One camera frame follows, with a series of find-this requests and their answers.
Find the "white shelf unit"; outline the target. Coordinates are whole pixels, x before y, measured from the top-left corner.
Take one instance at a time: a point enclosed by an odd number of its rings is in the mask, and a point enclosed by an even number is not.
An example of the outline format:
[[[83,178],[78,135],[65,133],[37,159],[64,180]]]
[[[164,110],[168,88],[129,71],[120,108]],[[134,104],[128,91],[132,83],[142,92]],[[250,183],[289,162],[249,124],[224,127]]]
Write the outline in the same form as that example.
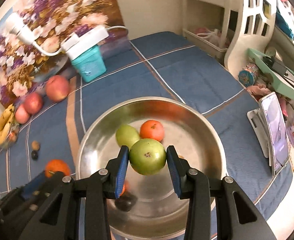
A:
[[[231,42],[240,0],[182,0],[182,31],[221,64]]]

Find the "blue plaid tablecloth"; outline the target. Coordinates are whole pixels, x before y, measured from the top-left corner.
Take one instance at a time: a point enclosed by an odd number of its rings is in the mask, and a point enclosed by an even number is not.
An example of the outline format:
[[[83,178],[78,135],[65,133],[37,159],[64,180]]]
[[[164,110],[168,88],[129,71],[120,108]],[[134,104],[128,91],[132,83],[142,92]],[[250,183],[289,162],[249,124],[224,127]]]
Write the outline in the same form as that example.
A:
[[[133,98],[161,96],[184,102],[217,131],[227,171],[265,218],[270,218],[292,182],[291,167],[273,177],[247,118],[258,103],[215,59],[182,36],[161,32],[132,40],[132,47],[106,60],[107,71],[84,83],[72,79],[71,98],[44,98],[41,111],[0,153],[0,198],[41,173],[51,159],[73,167],[71,145],[79,145],[91,124],[112,106]],[[31,143],[40,143],[31,158]]]

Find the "mint green tray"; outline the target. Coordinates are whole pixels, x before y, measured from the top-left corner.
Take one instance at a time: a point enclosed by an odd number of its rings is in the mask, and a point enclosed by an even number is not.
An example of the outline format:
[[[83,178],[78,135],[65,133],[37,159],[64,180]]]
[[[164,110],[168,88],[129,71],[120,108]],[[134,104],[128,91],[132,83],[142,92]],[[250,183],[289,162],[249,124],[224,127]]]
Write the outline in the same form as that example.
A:
[[[249,48],[247,55],[251,61],[253,61],[261,72],[268,78],[270,84],[274,90],[287,98],[294,100],[294,75],[289,69],[288,76],[281,76],[277,72],[273,71],[268,65],[265,64],[263,58],[265,54],[255,49]]]

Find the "white lattice chair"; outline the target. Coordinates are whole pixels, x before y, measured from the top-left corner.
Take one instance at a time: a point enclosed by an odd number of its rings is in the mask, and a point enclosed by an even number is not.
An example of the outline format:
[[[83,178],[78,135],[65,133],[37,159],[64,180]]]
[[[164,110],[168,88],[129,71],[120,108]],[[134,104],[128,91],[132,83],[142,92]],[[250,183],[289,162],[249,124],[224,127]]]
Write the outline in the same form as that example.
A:
[[[239,0],[235,33],[224,58],[225,68],[237,79],[248,64],[247,50],[265,51],[276,21],[277,0]]]

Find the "middle red apple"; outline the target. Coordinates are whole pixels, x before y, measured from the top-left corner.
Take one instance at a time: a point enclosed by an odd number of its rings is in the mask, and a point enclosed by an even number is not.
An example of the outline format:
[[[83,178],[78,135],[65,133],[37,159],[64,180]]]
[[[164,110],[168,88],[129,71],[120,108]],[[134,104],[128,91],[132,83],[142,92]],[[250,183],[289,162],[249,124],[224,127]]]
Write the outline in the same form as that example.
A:
[[[37,92],[32,92],[26,97],[23,105],[25,110],[30,115],[35,115],[41,110],[43,106],[42,96],[40,96],[40,94]]]

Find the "large dark plum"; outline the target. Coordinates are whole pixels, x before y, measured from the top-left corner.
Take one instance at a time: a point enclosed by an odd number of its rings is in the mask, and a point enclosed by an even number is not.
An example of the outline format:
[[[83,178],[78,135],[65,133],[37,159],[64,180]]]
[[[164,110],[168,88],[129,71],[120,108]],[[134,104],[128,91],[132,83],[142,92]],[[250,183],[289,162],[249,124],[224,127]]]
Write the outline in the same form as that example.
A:
[[[116,208],[123,212],[129,212],[136,204],[137,197],[131,192],[125,191],[114,204]]]

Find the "small orange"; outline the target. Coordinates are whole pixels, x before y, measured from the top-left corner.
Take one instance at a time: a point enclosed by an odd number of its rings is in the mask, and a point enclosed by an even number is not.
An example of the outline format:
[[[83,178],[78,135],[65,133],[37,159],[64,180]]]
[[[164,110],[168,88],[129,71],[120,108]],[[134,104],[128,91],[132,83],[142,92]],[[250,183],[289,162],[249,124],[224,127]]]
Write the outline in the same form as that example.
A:
[[[47,178],[50,178],[56,172],[62,172],[66,176],[71,174],[67,163],[60,159],[52,159],[46,164],[44,174]]]

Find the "round green fruit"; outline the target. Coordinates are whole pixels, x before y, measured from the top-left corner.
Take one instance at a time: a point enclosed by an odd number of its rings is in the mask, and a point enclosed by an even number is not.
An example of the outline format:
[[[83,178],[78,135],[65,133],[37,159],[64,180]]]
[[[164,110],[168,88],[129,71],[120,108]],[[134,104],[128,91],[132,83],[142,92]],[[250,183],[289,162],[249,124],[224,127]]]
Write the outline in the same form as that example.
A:
[[[129,162],[138,174],[154,175],[165,166],[166,151],[157,140],[140,139],[131,147]]]

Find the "small brown kiwi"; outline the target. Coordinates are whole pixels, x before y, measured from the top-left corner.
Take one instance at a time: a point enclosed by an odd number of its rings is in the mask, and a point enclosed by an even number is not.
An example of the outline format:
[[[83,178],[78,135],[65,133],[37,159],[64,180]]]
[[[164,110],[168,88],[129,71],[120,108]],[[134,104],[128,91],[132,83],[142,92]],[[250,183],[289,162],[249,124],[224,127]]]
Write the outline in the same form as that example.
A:
[[[31,143],[31,148],[32,148],[32,150],[34,150],[34,151],[39,151],[40,150],[40,143],[38,142],[38,141],[33,141],[32,143]]]

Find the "smartphone on stand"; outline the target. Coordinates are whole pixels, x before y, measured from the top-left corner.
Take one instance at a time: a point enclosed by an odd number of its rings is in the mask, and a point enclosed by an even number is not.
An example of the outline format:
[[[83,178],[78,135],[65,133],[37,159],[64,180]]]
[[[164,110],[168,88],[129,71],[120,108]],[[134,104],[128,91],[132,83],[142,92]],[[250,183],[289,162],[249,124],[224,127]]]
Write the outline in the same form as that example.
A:
[[[269,160],[275,176],[289,159],[285,121],[275,92],[259,100],[259,115],[267,136]]]

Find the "oblong green fruit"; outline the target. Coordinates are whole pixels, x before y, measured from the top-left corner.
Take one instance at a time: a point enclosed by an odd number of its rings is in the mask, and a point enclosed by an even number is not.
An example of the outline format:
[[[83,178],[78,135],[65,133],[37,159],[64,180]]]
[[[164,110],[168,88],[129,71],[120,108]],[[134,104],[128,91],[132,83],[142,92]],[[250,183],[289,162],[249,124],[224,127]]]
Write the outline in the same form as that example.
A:
[[[131,147],[139,140],[139,133],[130,125],[121,125],[116,131],[116,141],[119,147],[125,145],[131,149]]]

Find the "yellow banana bunch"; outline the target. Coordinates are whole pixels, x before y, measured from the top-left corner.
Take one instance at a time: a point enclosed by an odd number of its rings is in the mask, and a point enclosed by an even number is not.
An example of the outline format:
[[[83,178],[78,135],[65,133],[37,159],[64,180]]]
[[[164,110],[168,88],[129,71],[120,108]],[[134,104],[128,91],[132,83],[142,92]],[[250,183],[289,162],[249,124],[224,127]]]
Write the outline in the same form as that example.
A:
[[[0,145],[5,142],[14,121],[15,106],[10,104],[0,116]]]

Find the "colourful round tin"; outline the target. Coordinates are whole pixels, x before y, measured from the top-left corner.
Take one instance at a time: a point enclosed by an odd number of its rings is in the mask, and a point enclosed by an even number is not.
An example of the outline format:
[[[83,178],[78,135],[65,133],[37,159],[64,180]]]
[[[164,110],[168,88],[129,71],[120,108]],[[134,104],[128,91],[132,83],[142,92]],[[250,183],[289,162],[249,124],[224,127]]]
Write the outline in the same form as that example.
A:
[[[256,64],[250,63],[244,67],[238,74],[238,79],[242,85],[249,87],[254,85],[259,77],[259,68]]]

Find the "large red apple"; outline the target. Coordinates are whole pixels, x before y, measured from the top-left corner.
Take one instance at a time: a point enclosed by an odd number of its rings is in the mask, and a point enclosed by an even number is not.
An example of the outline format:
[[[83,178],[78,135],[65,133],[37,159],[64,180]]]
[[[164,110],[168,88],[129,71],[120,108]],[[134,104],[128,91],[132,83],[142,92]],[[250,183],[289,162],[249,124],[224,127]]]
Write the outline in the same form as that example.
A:
[[[50,100],[60,102],[69,94],[69,82],[61,75],[54,75],[47,81],[45,91]]]

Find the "floral painting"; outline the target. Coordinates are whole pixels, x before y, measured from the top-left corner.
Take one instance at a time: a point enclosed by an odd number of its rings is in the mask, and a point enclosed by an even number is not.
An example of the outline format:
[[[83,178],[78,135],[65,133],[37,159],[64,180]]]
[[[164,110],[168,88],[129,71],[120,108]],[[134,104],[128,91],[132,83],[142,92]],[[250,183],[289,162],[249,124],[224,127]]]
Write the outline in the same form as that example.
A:
[[[85,35],[98,26],[108,31],[99,42],[104,59],[117,55],[128,44],[128,31],[117,0],[18,0],[6,16],[18,15],[31,33],[26,44],[0,20],[0,103],[8,106],[65,68],[60,50],[72,34]]]

